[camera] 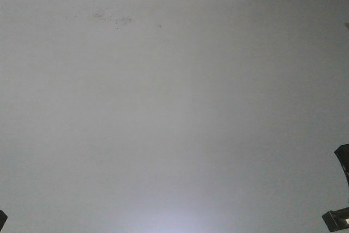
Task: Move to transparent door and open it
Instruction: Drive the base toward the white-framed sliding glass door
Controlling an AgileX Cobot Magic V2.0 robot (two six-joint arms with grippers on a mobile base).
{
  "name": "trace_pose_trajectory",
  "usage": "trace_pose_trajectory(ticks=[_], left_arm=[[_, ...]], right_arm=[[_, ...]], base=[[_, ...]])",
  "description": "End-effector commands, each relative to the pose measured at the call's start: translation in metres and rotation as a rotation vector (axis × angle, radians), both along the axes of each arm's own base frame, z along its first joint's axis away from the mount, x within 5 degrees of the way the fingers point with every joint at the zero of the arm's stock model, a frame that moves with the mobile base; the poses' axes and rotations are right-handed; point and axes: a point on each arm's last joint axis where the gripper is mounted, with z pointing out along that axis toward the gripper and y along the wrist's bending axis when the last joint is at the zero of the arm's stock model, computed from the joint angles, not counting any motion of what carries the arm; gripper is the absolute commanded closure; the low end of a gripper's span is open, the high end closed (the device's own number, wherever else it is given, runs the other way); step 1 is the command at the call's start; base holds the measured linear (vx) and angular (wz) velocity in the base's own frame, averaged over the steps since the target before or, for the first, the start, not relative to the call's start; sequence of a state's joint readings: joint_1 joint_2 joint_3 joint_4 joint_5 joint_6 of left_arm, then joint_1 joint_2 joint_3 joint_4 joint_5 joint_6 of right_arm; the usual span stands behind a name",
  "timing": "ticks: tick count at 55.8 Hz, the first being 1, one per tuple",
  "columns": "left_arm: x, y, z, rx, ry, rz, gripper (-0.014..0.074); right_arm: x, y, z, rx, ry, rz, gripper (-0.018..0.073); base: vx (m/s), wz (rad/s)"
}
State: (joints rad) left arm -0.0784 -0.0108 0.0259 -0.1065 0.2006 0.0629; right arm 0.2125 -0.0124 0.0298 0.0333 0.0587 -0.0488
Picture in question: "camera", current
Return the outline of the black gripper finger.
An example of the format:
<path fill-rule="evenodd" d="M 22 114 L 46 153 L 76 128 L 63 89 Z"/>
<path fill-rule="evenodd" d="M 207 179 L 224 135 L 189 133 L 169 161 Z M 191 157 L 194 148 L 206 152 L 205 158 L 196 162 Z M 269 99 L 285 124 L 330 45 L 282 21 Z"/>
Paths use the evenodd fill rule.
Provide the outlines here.
<path fill-rule="evenodd" d="M 347 182 L 349 182 L 349 172 L 348 172 L 348 166 L 349 166 L 349 149 L 348 144 L 339 146 L 335 151 L 334 154 L 337 156 L 338 161 L 343 169 L 343 172 L 345 174 Z"/>
<path fill-rule="evenodd" d="M 329 231 L 348 229 L 348 207 L 336 211 L 328 211 L 322 215 Z"/>

